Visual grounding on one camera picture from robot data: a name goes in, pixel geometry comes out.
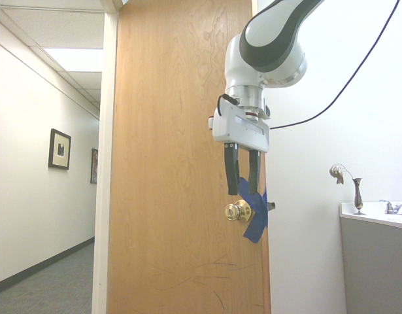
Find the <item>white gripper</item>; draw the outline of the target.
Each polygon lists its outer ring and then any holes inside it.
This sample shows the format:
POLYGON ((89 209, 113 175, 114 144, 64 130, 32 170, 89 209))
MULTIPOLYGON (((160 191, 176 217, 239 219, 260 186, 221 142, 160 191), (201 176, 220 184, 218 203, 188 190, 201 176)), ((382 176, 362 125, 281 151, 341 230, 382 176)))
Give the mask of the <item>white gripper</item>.
POLYGON ((224 143, 224 163, 228 194, 239 192, 239 148, 249 150, 248 192, 256 194, 260 181, 261 152, 269 151, 269 127, 261 119, 257 122, 248 118, 247 112, 234 104, 236 99, 222 94, 214 116, 208 120, 215 141, 224 143))

